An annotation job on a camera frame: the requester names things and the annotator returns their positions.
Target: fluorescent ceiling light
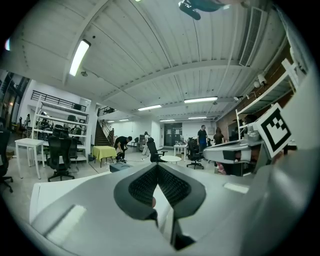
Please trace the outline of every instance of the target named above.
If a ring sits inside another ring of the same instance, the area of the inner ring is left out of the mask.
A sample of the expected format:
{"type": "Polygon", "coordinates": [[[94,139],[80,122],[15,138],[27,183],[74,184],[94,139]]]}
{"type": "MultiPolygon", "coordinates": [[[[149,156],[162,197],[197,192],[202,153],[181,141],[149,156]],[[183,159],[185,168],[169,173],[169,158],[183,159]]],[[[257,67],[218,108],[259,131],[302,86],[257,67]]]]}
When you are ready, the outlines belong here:
{"type": "Polygon", "coordinates": [[[184,103],[195,103],[195,102],[213,102],[216,101],[218,97],[209,97],[209,98],[193,98],[185,99],[184,103]]]}
{"type": "Polygon", "coordinates": [[[7,51],[10,51],[10,38],[7,41],[5,41],[4,48],[7,51]]]}
{"type": "Polygon", "coordinates": [[[189,117],[188,119],[206,119],[206,116],[199,116],[199,117],[189,117]]]}
{"type": "Polygon", "coordinates": [[[82,40],[78,46],[78,49],[75,52],[72,64],[71,64],[71,68],[70,68],[70,75],[72,76],[76,76],[78,68],[80,66],[80,63],[82,61],[82,59],[84,58],[88,48],[90,47],[90,43],[86,40],[82,40]]]}
{"type": "Polygon", "coordinates": [[[155,105],[155,106],[147,106],[143,108],[138,108],[139,111],[144,111],[144,110],[152,110],[152,109],[158,109],[161,108],[161,105],[155,105]]]}

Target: person bending over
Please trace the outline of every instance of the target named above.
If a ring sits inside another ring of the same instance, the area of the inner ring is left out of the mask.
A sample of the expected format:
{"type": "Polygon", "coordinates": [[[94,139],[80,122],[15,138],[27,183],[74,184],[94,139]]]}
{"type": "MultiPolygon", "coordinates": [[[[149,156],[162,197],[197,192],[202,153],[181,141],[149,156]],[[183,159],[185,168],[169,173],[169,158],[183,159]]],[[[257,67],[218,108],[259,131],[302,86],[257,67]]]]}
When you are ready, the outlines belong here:
{"type": "Polygon", "coordinates": [[[199,152],[203,152],[204,149],[207,147],[207,132],[206,126],[203,124],[201,125],[201,129],[198,131],[197,137],[197,145],[199,146],[199,152]]]}
{"type": "Polygon", "coordinates": [[[121,152],[122,159],[125,159],[125,149],[127,150],[127,144],[132,141],[132,137],[129,136],[128,138],[125,136],[120,136],[116,138],[114,142],[114,148],[117,153],[121,152]]]}

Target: floor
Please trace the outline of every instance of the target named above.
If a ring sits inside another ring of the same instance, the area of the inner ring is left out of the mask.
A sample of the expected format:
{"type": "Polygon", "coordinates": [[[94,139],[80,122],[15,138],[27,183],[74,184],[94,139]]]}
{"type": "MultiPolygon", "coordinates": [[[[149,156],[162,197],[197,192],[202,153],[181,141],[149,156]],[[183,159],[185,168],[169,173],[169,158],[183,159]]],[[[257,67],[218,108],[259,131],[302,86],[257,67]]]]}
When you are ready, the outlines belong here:
{"type": "MultiPolygon", "coordinates": [[[[174,155],[173,150],[168,150],[166,155],[174,155]]],[[[24,147],[19,149],[20,153],[20,164],[21,164],[21,172],[23,173],[23,178],[19,177],[18,173],[18,165],[17,165],[17,159],[12,158],[9,161],[9,168],[8,172],[5,176],[12,176],[13,182],[9,182],[13,189],[13,193],[10,193],[9,188],[5,187],[3,184],[0,185],[0,193],[6,202],[9,210],[12,214],[17,215],[18,217],[22,218],[26,222],[29,222],[29,206],[30,206],[30,200],[32,195],[33,186],[35,183],[42,183],[47,182],[48,177],[53,175],[53,170],[46,165],[45,168],[42,167],[42,164],[39,163],[39,172],[41,175],[41,179],[38,179],[36,167],[31,166],[28,167],[27,164],[27,151],[24,147]]],[[[141,152],[136,152],[136,148],[130,148],[125,152],[125,159],[127,160],[127,163],[132,166],[138,166],[143,165],[145,163],[150,163],[150,157],[142,159],[141,152]]],[[[105,159],[102,160],[102,167],[100,168],[100,162],[94,161],[86,163],[85,161],[78,162],[77,166],[79,171],[76,169],[75,163],[71,165],[70,172],[71,175],[75,176],[75,178],[83,178],[91,175],[100,174],[103,172],[109,172],[110,169],[110,163],[112,164],[111,160],[108,160],[106,162],[105,159]]],[[[185,160],[185,162],[182,161],[178,162],[179,166],[185,167],[187,164],[190,164],[190,160],[185,160]]],[[[204,166],[204,170],[197,169],[195,172],[207,172],[207,173],[214,173],[214,163],[203,160],[202,165],[204,166]]]]}

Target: black office chair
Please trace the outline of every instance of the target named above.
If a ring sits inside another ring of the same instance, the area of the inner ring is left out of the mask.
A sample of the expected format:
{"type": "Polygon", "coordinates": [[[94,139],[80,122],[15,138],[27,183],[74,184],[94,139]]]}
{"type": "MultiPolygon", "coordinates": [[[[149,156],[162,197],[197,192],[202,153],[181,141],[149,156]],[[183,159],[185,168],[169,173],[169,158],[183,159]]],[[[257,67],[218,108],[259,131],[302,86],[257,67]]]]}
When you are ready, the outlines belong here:
{"type": "Polygon", "coordinates": [[[135,146],[135,144],[138,143],[138,141],[139,141],[138,137],[136,137],[134,141],[131,141],[131,147],[132,147],[132,143],[133,143],[133,146],[135,146]]]}
{"type": "Polygon", "coordinates": [[[168,151],[161,151],[162,154],[159,154],[158,151],[157,151],[157,148],[156,148],[156,144],[155,144],[155,140],[152,138],[152,137],[149,137],[148,138],[148,142],[146,143],[149,151],[150,151],[150,161],[151,162],[166,162],[166,161],[163,161],[161,160],[160,157],[163,157],[165,155],[166,152],[168,151]]]}
{"type": "Polygon", "coordinates": [[[77,138],[70,138],[71,140],[71,145],[69,149],[69,157],[70,159],[75,159],[75,168],[79,171],[78,164],[77,164],[77,159],[78,159],[78,139],[77,138]]]}
{"type": "Polygon", "coordinates": [[[7,159],[6,151],[7,151],[7,145],[10,138],[10,131],[0,128],[0,155],[2,160],[2,165],[0,165],[0,183],[3,183],[5,186],[7,186],[12,193],[13,190],[11,186],[6,182],[6,180],[10,180],[11,182],[14,182],[11,176],[4,177],[8,171],[9,161],[7,159]]]}
{"type": "Polygon", "coordinates": [[[204,169],[205,167],[201,163],[197,162],[201,159],[202,154],[199,153],[199,148],[194,147],[193,139],[189,139],[188,146],[189,146],[189,159],[194,162],[187,164],[186,167],[194,166],[193,169],[196,169],[196,166],[200,166],[202,167],[202,169],[204,169]]]}
{"type": "Polygon", "coordinates": [[[62,177],[69,177],[74,179],[75,177],[69,175],[68,168],[71,164],[69,150],[71,146],[71,138],[59,138],[57,136],[50,136],[48,138],[49,150],[50,150],[50,158],[48,159],[49,166],[56,171],[53,173],[53,176],[48,178],[48,182],[51,179],[60,177],[60,181],[62,181],[62,177]],[[63,163],[59,164],[60,156],[62,156],[63,163]]]}

